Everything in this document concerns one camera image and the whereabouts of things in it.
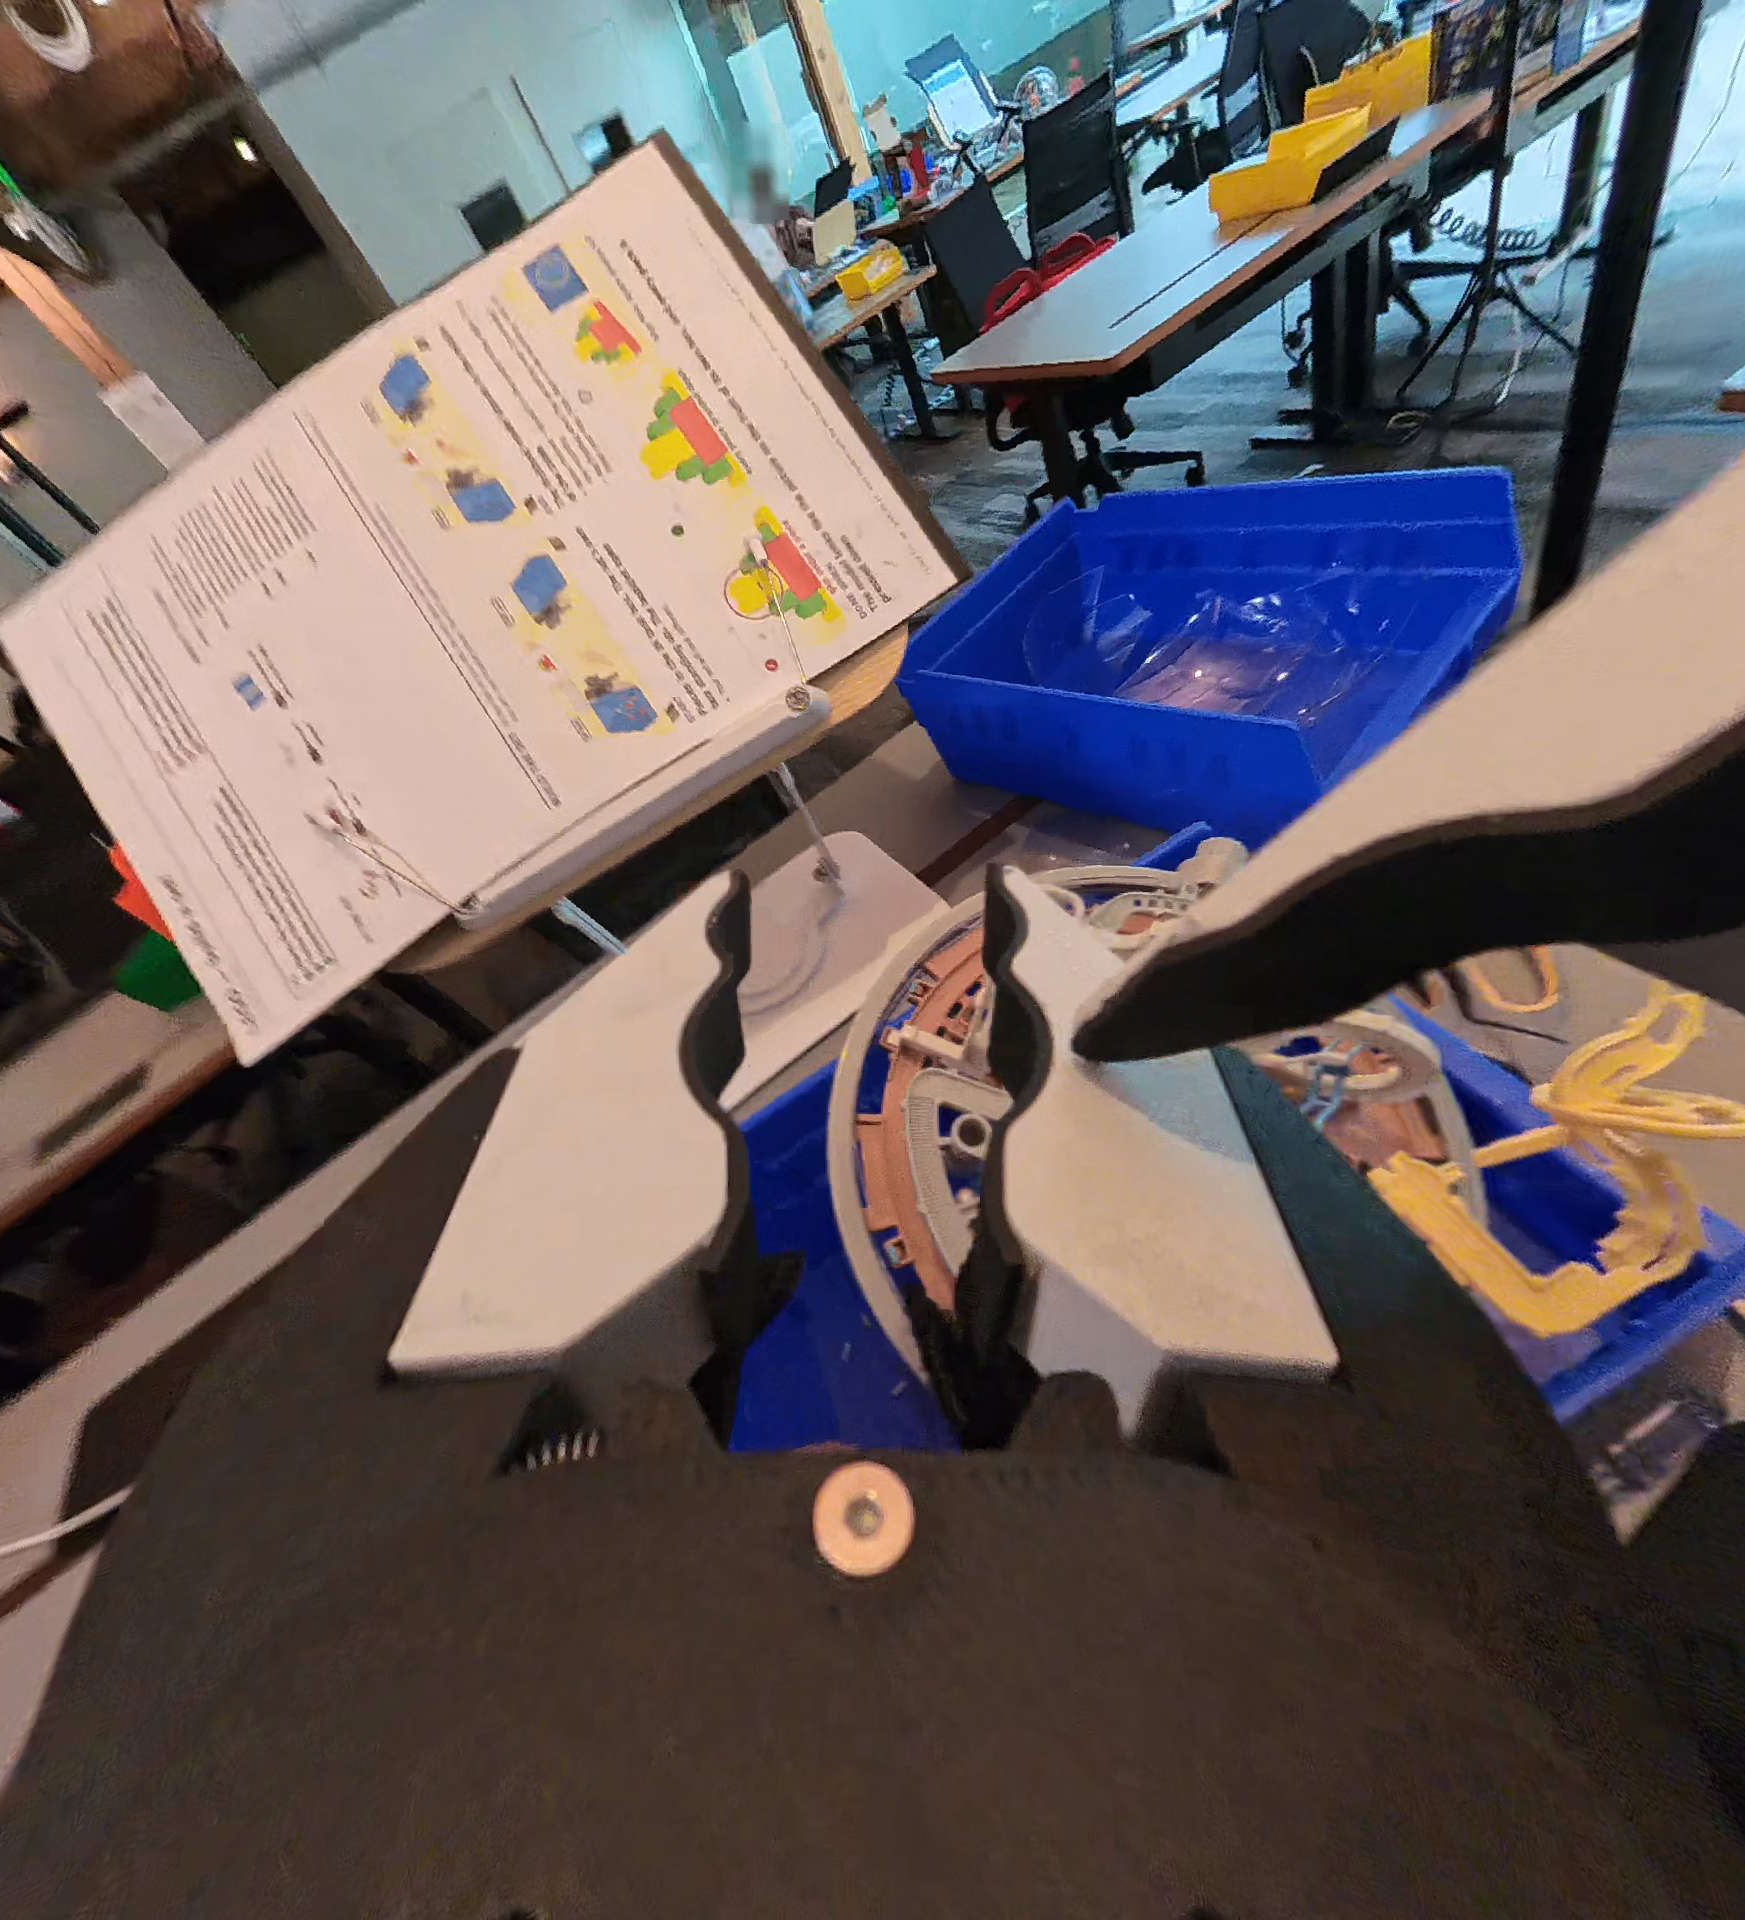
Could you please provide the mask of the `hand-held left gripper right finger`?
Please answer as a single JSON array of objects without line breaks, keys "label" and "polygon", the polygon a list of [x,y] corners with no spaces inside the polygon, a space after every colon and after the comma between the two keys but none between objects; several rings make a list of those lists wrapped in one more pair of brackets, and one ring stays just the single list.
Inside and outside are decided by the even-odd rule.
[{"label": "hand-held left gripper right finger", "polygon": [[1034,877],[989,871],[982,932],[1006,1110],[949,1314],[961,1442],[1006,1446],[1060,1375],[1099,1380],[1134,1442],[1166,1435],[1208,1375],[1333,1380],[1339,1346],[1217,1057],[1081,1057],[1124,965]]}]

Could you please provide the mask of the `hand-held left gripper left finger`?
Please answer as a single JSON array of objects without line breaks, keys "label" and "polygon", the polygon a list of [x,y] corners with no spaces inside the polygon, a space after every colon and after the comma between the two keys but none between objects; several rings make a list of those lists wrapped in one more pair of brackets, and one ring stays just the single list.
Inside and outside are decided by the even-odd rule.
[{"label": "hand-held left gripper left finger", "polygon": [[748,1141],[752,890],[699,885],[517,1047],[389,1346],[398,1380],[741,1364],[803,1281],[765,1253]]}]

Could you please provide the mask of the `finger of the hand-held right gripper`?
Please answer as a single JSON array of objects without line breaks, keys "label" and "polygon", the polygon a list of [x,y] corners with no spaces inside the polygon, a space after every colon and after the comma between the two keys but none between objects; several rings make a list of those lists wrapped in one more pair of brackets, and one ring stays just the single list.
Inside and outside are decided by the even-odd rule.
[{"label": "finger of the hand-held right gripper", "polygon": [[1428,837],[1745,830],[1745,456],[1226,881],[1076,1033],[1133,1062],[1301,1027],[1443,956]]},{"label": "finger of the hand-held right gripper", "polygon": [[1443,956],[1578,945],[1745,1016],[1745,830],[1501,830],[1411,851]]}]

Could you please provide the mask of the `blue bin with toy parts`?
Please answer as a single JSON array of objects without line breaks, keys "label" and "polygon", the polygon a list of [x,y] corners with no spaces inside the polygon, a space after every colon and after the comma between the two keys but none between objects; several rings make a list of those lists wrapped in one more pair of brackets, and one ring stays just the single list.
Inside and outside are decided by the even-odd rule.
[{"label": "blue bin with toy parts", "polygon": [[[944,901],[857,832],[829,840],[840,881],[786,871],[755,898],[756,970],[741,994],[747,1059],[731,1108],[751,1102],[809,1045],[844,1032],[876,986],[889,942]],[[1533,1087],[1510,1068],[1400,999],[1402,1016],[1437,1047],[1476,1147],[1541,1125]],[[868,1309],[844,1254],[829,1178],[827,1129],[835,1068],[742,1120],[758,1227],[768,1253],[800,1253],[803,1281],[789,1309],[747,1360],[737,1449],[809,1444],[888,1444],[947,1449],[951,1428],[926,1374]],[[1619,1210],[1617,1184],[1578,1154],[1544,1154],[1485,1171],[1489,1225],[1536,1270],[1594,1261]]]}]

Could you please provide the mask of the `grey plastic ring part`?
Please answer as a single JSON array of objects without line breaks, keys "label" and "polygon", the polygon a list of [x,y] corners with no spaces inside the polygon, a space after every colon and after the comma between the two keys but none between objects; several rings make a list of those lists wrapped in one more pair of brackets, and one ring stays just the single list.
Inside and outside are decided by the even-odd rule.
[{"label": "grey plastic ring part", "polygon": [[[1133,961],[1244,866],[1238,840],[1187,828],[1136,862],[1039,877],[1117,958]],[[829,1178],[844,1254],[868,1309],[923,1372],[910,1303],[951,1312],[1008,1096],[989,1064],[993,992],[971,893],[896,936],[836,1062]],[[1469,1163],[1476,1147],[1437,1047],[1379,1008],[1249,1044],[1252,1062],[1362,1173],[1393,1154]],[[1460,1195],[1485,1207],[1485,1173]]]}]

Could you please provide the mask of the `clear plastic bag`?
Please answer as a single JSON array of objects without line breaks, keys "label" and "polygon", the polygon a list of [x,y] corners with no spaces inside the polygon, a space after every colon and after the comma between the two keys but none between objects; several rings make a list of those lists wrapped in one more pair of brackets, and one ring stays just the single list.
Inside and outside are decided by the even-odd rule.
[{"label": "clear plastic bag", "polygon": [[1411,609],[1346,571],[1244,584],[1093,567],[1039,596],[1022,653],[1041,689],[1317,731],[1389,678]]}]

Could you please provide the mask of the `blue plastic bin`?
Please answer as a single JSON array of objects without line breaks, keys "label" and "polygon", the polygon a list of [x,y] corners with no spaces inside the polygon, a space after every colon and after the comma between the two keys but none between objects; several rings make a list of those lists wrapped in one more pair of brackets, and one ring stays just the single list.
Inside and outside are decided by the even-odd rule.
[{"label": "blue plastic bin", "polygon": [[[1305,731],[1034,686],[1026,617],[1093,567],[1244,584],[1346,571],[1414,609],[1379,689]],[[899,686],[960,779],[1148,828],[1204,822],[1256,848],[1454,692],[1523,583],[1515,477],[1503,466],[1122,493],[1054,507],[915,634]]]}]

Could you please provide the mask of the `white document stand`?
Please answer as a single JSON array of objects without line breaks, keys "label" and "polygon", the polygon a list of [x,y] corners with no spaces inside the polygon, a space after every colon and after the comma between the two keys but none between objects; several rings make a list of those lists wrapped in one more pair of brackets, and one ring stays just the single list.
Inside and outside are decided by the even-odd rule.
[{"label": "white document stand", "polygon": [[667,758],[549,828],[389,965],[446,975],[547,924],[608,951],[577,895],[611,882],[871,708],[969,564],[821,339],[659,131],[477,267],[504,275],[523,455],[562,493],[549,562],[632,623]]}]

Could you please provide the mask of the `green plastic block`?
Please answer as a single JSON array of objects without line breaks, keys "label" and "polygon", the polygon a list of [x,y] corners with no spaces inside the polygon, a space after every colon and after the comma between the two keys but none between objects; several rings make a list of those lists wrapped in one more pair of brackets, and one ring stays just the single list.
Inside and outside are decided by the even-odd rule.
[{"label": "green plastic block", "polygon": [[162,1014],[175,1014],[204,998],[175,942],[148,929],[130,949],[114,975],[117,996]]}]

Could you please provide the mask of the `black metal pole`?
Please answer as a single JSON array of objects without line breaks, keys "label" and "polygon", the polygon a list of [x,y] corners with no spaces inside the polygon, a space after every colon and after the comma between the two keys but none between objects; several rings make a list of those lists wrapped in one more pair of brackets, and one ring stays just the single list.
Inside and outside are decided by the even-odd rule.
[{"label": "black metal pole", "polygon": [[1639,21],[1635,68],[1533,583],[1533,617],[1551,612],[1581,578],[1703,12],[1701,1],[1648,1]]}]

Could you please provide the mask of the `long brown-edged desk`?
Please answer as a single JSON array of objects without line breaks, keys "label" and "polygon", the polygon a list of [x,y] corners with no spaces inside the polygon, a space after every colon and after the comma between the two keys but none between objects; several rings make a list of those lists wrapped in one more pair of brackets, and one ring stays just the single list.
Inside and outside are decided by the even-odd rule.
[{"label": "long brown-edged desk", "polygon": [[1398,119],[1383,152],[1316,202],[1223,224],[1200,188],[951,356],[933,379],[1022,392],[1138,371],[1165,386],[1232,332],[1323,279],[1314,406],[1374,402],[1383,267],[1378,237],[1435,192],[1458,191],[1497,150],[1487,93]]}]

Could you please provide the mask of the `printed instruction sheet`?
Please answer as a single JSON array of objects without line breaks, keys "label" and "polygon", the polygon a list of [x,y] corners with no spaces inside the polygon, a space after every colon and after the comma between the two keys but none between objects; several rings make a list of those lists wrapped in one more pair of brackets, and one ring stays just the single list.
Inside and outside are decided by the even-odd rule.
[{"label": "printed instruction sheet", "polygon": [[522,449],[504,275],[457,275],[0,615],[244,1066],[667,758],[597,745],[657,723],[611,647],[632,623],[549,562],[562,485]]}]

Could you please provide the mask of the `yellow plastic bin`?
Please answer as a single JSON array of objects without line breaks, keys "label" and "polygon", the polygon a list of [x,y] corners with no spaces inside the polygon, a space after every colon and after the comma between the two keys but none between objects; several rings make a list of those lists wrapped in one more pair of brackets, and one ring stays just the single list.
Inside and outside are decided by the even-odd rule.
[{"label": "yellow plastic bin", "polygon": [[1207,181],[1213,214],[1229,225],[1316,205],[1387,156],[1395,129],[1365,105],[1281,129],[1261,156]]},{"label": "yellow plastic bin", "polygon": [[1337,79],[1308,91],[1305,120],[1365,113],[1378,129],[1425,109],[1431,101],[1434,34],[1430,31],[1351,63]]}]

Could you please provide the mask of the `black office chair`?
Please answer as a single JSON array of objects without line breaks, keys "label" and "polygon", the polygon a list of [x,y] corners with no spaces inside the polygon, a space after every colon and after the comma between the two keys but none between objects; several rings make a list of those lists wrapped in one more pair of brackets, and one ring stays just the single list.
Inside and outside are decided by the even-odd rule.
[{"label": "black office chair", "polygon": [[935,205],[923,240],[935,267],[933,334],[941,362],[1022,312],[1044,290],[983,178]]},{"label": "black office chair", "polygon": [[[1023,123],[1029,267],[1018,275],[1011,299],[989,296],[989,315],[1004,322],[1062,279],[1081,274],[1136,230],[1131,167],[1122,156],[1114,82],[1109,73],[1065,102]],[[1131,400],[1152,392],[1148,366],[1134,359],[1124,370],[1078,383],[1062,394],[1065,430],[1085,447],[1086,483],[1120,490],[1140,468],[1185,463],[1183,483],[1204,486],[1204,453],[1197,447],[1166,451],[1100,451],[1100,430],[1127,442],[1136,433]]]}]

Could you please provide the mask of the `yellow plastic frame part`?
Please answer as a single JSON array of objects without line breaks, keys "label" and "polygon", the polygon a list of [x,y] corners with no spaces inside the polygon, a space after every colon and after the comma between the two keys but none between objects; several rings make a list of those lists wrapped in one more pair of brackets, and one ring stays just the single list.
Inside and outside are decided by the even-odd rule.
[{"label": "yellow plastic frame part", "polygon": [[[1707,1245],[1701,1201],[1665,1141],[1745,1140],[1745,1103],[1659,1081],[1705,1025],[1701,996],[1652,980],[1635,1016],[1582,1044],[1533,1089],[1541,1125],[1474,1147],[1469,1163],[1393,1154],[1367,1178],[1445,1273],[1491,1309],[1542,1339],[1585,1330],[1681,1278]],[[1585,1155],[1619,1190],[1594,1261],[1536,1270],[1487,1223],[1485,1207],[1460,1195],[1467,1170],[1480,1173],[1544,1154]]]}]

